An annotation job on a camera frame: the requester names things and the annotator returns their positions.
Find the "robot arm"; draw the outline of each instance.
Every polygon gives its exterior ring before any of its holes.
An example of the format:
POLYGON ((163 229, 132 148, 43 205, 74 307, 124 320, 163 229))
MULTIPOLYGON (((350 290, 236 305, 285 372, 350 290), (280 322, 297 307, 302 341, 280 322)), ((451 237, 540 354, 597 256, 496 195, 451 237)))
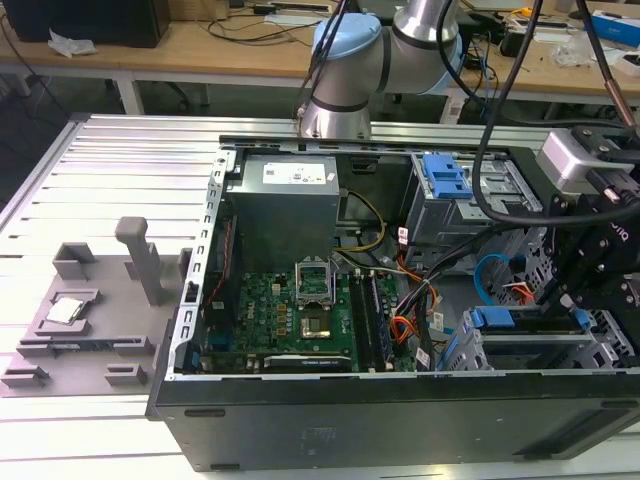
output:
MULTIPOLYGON (((444 0, 411 0, 393 27, 377 18, 345 14, 309 102, 299 110, 300 135, 312 138, 367 139, 371 136, 368 102, 374 92, 424 94, 450 77, 436 43, 444 0)), ((449 9, 443 42, 454 68, 462 43, 455 22, 457 3, 449 9)), ((314 49, 327 28, 318 26, 314 49)))

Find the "blue cable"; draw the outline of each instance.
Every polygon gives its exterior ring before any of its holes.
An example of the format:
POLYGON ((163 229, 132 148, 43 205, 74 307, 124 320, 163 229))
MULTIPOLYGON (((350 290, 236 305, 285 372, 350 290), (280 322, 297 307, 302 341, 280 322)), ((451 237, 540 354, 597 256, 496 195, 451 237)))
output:
MULTIPOLYGON (((489 81, 489 75, 487 74, 487 54, 482 49, 482 47, 476 44, 476 42, 473 42, 473 48, 480 51, 480 53, 482 54, 482 57, 480 60, 480 71, 482 72, 481 75, 486 80, 485 82, 485 103, 486 103, 487 101, 489 101, 489 88, 491 87, 491 82, 489 81)), ((482 107, 482 112, 480 112, 480 118, 484 118, 484 112, 485 112, 485 108, 482 107)))
POLYGON ((485 263, 487 263, 492 258, 502 260, 503 262, 506 262, 506 263, 509 263, 509 261, 511 260, 507 255, 504 255, 503 253, 490 253, 482 257, 480 261, 476 264, 476 268, 473 271, 473 284, 476 287, 476 292, 478 292, 478 296, 485 303, 485 305, 495 305, 493 303, 493 300, 489 298, 489 295, 487 294, 487 292, 484 291, 484 288, 482 287, 482 279, 480 278, 482 267, 484 266, 485 263))

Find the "black computer case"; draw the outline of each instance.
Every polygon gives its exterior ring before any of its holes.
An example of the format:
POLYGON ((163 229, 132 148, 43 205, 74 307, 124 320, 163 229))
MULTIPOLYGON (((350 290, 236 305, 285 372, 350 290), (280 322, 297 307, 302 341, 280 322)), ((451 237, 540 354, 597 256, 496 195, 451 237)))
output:
POLYGON ((5 0, 11 26, 23 42, 58 35, 96 43, 155 47, 169 27, 168 0, 5 0))

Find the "wooden desk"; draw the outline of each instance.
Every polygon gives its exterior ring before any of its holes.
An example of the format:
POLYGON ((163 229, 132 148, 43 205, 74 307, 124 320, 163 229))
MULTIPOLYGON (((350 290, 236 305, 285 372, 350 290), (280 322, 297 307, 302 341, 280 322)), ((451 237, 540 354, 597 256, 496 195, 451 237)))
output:
MULTIPOLYGON (((611 3, 589 3, 592 10, 606 9, 614 13, 640 16, 640 6, 611 3)), ((566 16, 551 6, 545 13, 566 16)), ((224 23, 228 28, 241 28, 256 23, 256 18, 233 18, 224 23)), ((248 46, 213 38, 205 30, 206 24, 173 22, 155 49, 135 49, 112 45, 97 45, 95 55, 67 59, 44 43, 22 43, 13 32, 12 41, 21 55, 37 73, 52 76, 92 77, 114 80, 129 114, 144 112, 136 87, 137 80, 176 81, 200 84, 297 87, 307 73, 311 48, 297 42, 275 46, 248 46)), ((255 25, 242 31, 229 32, 234 37, 258 36, 279 31, 275 25, 255 25)), ((311 44, 313 29, 291 32, 295 38, 311 44)), ((610 103, 597 66, 559 68, 551 60, 553 45, 532 42, 524 68, 518 74, 509 98, 520 100, 585 104, 610 103)), ((492 48, 489 64, 496 70, 500 83, 504 82, 513 59, 500 56, 492 48)), ((10 50, 6 40, 0 39, 0 71, 22 74, 26 72, 10 50)), ((615 72, 621 87, 633 105, 640 105, 640 82, 615 72)), ((476 72, 465 71, 463 79, 469 85, 478 81, 476 72)), ((443 114, 446 123, 457 122, 464 94, 452 85, 443 114)))
MULTIPOLYGON (((318 21, 325 17, 318 16, 318 21)), ((259 22, 262 17, 233 18, 224 22, 238 29, 259 22)), ((20 42, 5 22, 12 43, 23 58, 40 75, 110 79, 117 83, 128 114, 144 113, 135 82, 174 81, 200 84, 233 84, 298 87, 307 74, 311 58, 313 27, 299 29, 279 40, 290 42, 273 46, 251 46, 214 38, 207 24, 172 22, 157 48, 129 48, 96 45, 98 53, 72 59, 57 54, 45 43, 20 42)), ((214 27, 213 31, 222 30, 214 27)), ((229 31, 234 38, 247 38, 279 32, 276 25, 260 24, 241 31, 229 31)), ((28 73, 0 35, 0 71, 28 73)))
MULTIPOLYGON (((566 13, 557 12, 551 2, 547 3, 549 6, 543 7, 544 14, 553 15, 556 18, 567 18, 566 13)), ((591 11, 605 10, 620 15, 640 17, 640 5, 602 2, 589 2, 588 5, 591 11)), ((581 27, 581 22, 574 24, 581 27)), ((531 42, 522 65, 523 68, 518 72, 509 98, 558 103, 611 104, 597 64, 581 67, 558 67, 551 58, 551 51, 554 47, 555 45, 549 43, 531 42)), ((513 58, 500 55, 497 47, 491 47, 489 65, 496 71, 500 85, 507 78, 513 66, 513 60, 513 58)), ((627 100, 633 106, 640 105, 640 81, 615 69, 613 74, 627 96, 627 100)), ((479 72, 463 71, 462 79, 469 86, 475 86, 478 78, 479 72)), ((484 85, 479 89, 480 93, 483 91, 484 85)), ((461 105, 466 96, 457 86, 448 89, 447 96, 449 98, 442 115, 443 123, 457 123, 461 105)))

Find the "blue drive latch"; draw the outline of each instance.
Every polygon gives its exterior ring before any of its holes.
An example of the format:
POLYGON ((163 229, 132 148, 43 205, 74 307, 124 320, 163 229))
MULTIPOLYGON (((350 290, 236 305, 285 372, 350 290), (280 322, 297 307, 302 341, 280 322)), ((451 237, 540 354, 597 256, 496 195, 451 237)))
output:
POLYGON ((431 182, 435 198, 472 198, 473 192, 464 170, 452 155, 425 153, 422 157, 424 174, 431 182))

